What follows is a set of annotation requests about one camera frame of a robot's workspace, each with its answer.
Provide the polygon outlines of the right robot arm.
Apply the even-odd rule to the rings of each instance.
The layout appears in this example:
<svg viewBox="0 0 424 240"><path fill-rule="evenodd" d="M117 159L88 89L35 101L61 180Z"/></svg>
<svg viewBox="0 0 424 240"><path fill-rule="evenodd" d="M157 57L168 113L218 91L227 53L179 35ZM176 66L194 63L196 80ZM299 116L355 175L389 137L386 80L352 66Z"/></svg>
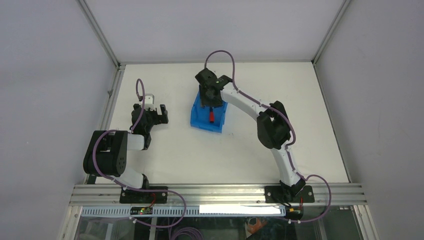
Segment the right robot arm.
<svg viewBox="0 0 424 240"><path fill-rule="evenodd" d="M228 103L255 120L258 140L270 149L278 167L282 196L289 203L296 202L302 196L306 181L291 155L290 146L296 138L284 105L280 101L266 105L236 88L230 77L217 77L208 68L202 69L194 78L199 84L202 106L216 108Z"/></svg>

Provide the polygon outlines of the red black screwdriver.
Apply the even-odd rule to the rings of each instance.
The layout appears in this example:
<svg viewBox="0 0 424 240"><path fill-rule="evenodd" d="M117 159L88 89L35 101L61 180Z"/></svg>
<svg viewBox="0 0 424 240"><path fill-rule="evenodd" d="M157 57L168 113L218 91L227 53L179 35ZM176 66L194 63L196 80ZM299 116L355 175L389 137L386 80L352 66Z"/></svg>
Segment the red black screwdriver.
<svg viewBox="0 0 424 240"><path fill-rule="evenodd" d="M209 122L213 124L215 122L215 116L214 116L214 108L209 108Z"/></svg>

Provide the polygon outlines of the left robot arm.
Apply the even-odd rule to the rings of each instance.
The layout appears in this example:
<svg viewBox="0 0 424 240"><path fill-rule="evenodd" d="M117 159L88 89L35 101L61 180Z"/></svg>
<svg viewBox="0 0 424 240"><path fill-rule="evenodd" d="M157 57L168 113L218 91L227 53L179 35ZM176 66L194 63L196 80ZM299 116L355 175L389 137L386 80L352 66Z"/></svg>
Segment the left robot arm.
<svg viewBox="0 0 424 240"><path fill-rule="evenodd" d="M153 126L169 123L166 106L161 104L159 108L135 103L129 131L95 130L83 159L84 172L131 190L131 197L138 203L147 202L151 196L148 177L127 166L127 155L129 151L147 150Z"/></svg>

